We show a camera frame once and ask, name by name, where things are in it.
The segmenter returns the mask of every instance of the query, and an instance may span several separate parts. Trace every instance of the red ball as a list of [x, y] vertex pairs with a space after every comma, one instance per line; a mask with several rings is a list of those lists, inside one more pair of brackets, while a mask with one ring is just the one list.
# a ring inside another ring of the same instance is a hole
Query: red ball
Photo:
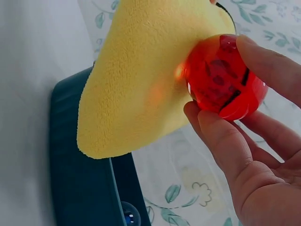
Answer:
[[184, 64], [188, 91], [202, 110], [228, 121], [255, 112], [268, 87], [243, 62], [237, 36], [216, 35], [199, 42]]

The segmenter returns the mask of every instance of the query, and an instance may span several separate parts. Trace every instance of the blue glass marble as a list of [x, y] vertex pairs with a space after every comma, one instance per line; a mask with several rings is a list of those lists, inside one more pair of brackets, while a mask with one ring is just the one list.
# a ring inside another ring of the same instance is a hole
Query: blue glass marble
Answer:
[[121, 202], [124, 218], [127, 226], [141, 226], [141, 218], [138, 210], [128, 202]]

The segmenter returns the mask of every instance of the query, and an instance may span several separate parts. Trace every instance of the yellow microfiber towel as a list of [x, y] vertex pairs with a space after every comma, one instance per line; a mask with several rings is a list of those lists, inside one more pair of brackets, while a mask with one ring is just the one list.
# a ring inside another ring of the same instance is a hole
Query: yellow microfiber towel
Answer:
[[127, 154], [188, 123], [177, 68], [200, 40], [235, 33], [209, 0], [121, 0], [79, 103], [77, 142], [89, 157]]

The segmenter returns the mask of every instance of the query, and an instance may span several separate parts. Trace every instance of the skin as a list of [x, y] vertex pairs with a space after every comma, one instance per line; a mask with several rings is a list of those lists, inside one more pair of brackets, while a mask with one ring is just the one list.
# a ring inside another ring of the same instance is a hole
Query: skin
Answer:
[[[301, 107], [301, 65], [239, 36], [243, 61], [280, 95]], [[242, 119], [278, 153], [280, 163], [235, 123], [189, 102], [184, 112], [227, 178], [236, 214], [244, 226], [301, 225], [301, 137], [257, 111]]]

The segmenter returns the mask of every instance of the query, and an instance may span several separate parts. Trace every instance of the finger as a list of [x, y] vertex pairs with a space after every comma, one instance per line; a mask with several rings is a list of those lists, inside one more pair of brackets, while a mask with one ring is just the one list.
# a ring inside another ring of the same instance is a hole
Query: finger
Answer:
[[237, 38], [237, 48], [252, 72], [280, 95], [301, 107], [301, 65], [256, 45], [244, 35]]
[[188, 102], [184, 106], [184, 113], [186, 117], [188, 118], [190, 124], [192, 125], [194, 131], [196, 134], [204, 141], [204, 136], [202, 134], [201, 128], [199, 126], [198, 122], [198, 113], [200, 112], [199, 107], [194, 103], [193, 101]]
[[249, 148], [252, 153], [252, 157], [254, 161], [261, 161], [262, 163], [266, 164], [271, 169], [277, 169], [281, 166], [281, 163], [275, 159], [271, 154], [260, 148], [255, 141], [253, 141], [246, 132], [243, 131], [236, 123], [231, 123], [233, 126], [237, 128], [237, 130], [243, 135], [244, 139], [249, 145]]
[[259, 111], [243, 118], [241, 122], [261, 136], [285, 161], [301, 150], [301, 137], [296, 132]]
[[219, 167], [229, 184], [234, 183], [238, 175], [253, 161], [246, 140], [233, 125], [217, 114], [201, 111], [198, 121]]

